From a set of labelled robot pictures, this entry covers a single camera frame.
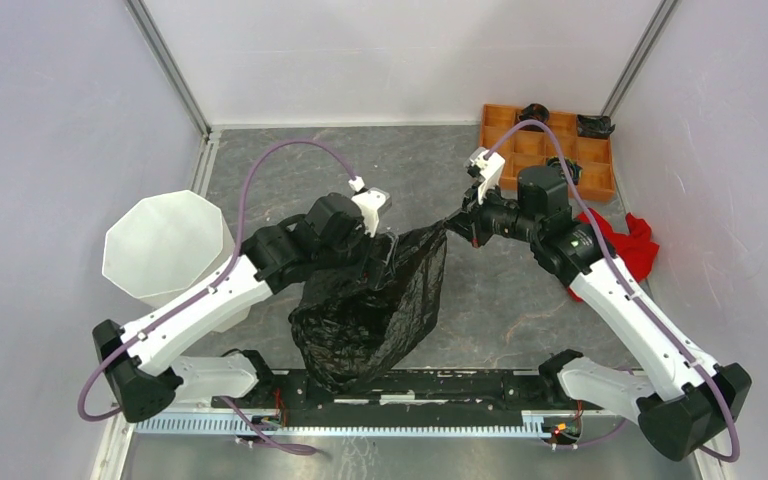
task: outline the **floor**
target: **floor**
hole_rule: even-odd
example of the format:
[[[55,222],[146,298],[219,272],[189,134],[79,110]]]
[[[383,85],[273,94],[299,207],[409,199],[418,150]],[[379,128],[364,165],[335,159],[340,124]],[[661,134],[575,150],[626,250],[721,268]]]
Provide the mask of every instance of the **floor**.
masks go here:
[[[478,142],[477,126],[294,128],[224,131],[207,198],[231,231],[237,224],[240,185],[270,144],[315,138],[342,153],[367,186],[391,194],[384,228],[400,233],[454,212],[470,184],[463,164]],[[308,210],[328,192],[349,193],[347,176],[315,147],[279,151],[259,170],[249,194],[246,229],[274,224]],[[627,231],[618,198],[592,205],[618,231]],[[634,357],[589,307],[574,302],[531,258],[528,246],[494,238],[480,250],[449,234],[437,328],[397,368],[535,368],[553,352],[573,348],[610,367],[637,366]],[[232,329],[212,333],[190,355],[253,348],[273,368],[302,368],[290,338],[288,314],[301,286],[254,306]]]
[[[584,421],[585,440],[603,435],[616,417]],[[696,462],[660,456],[634,426],[598,446],[551,453],[537,439],[282,437],[320,449],[294,457],[236,445],[223,436],[136,435],[123,480],[390,480],[401,478],[582,478],[588,480],[699,479]]]

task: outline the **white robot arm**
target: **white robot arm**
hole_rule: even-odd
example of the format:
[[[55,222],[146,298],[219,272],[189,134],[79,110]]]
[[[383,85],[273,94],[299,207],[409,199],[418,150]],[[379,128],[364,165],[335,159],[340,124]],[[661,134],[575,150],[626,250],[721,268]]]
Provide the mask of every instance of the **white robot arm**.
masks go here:
[[[388,270],[375,256],[374,237],[389,206],[389,195],[374,188],[351,198],[320,197],[307,214],[261,228],[243,242],[242,251],[235,252],[239,257],[233,271],[219,285],[213,284],[231,258],[154,312],[121,327],[111,320],[96,326],[93,338],[100,360],[129,339],[139,339],[105,369],[126,420],[150,418],[173,401],[209,403],[214,396],[237,398],[248,393],[257,384],[262,364],[257,352],[218,358],[181,354],[209,332],[225,331],[244,319],[252,305],[307,280],[316,270],[355,267],[359,279],[379,283]],[[196,295],[200,299],[192,302]],[[173,310],[179,311],[150,334],[144,333]]]
[[[517,199],[508,200],[496,184],[504,164],[483,148],[470,157],[467,172],[476,180],[447,227],[476,248],[494,234],[528,242],[538,264],[590,305],[646,372],[646,377],[628,375],[567,350],[539,369],[557,397],[621,415],[640,425],[666,457],[686,457],[726,427],[717,393],[737,417],[749,375],[738,364],[720,366],[655,305],[621,258],[612,251],[605,258],[594,228],[573,220],[567,182],[557,168],[522,170]]]

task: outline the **black plastic bag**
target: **black plastic bag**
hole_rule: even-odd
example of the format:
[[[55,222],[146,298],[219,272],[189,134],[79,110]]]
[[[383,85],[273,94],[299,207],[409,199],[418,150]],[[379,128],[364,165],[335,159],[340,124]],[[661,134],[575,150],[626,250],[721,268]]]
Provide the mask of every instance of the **black plastic bag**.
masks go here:
[[[305,283],[290,314],[308,373],[332,393],[387,372],[437,325],[446,260],[442,222],[399,236],[395,275],[379,290],[356,269],[323,270]]]

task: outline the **orange compartment tray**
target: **orange compartment tray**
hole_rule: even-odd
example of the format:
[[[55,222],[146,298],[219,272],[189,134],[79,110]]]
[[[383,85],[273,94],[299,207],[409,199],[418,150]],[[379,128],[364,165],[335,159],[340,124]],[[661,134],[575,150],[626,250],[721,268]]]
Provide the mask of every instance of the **orange compartment tray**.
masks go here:
[[[517,114],[523,107],[484,105],[481,133],[478,143],[492,147],[516,124]],[[576,115],[566,112],[549,112],[549,128],[555,132],[564,156],[581,166],[578,192],[585,200],[608,202],[617,187],[611,157],[611,140],[599,140],[578,136]],[[505,190],[516,190],[516,176],[525,167],[545,165],[546,160],[558,156],[552,142],[543,132],[520,130],[499,149],[505,157],[505,171],[499,185]]]

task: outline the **white panel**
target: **white panel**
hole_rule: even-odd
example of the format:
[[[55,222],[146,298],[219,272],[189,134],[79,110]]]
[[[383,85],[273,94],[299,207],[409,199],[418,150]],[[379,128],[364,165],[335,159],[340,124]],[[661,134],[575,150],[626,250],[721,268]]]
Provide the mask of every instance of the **white panel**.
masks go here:
[[[597,113],[657,0],[148,0],[214,124]]]
[[[752,376],[734,470],[768,478],[768,2],[682,2],[616,121],[623,198],[662,245],[655,299]]]
[[[123,2],[0,1],[0,479],[88,477],[91,329],[146,310],[101,276],[104,233],[198,145]]]

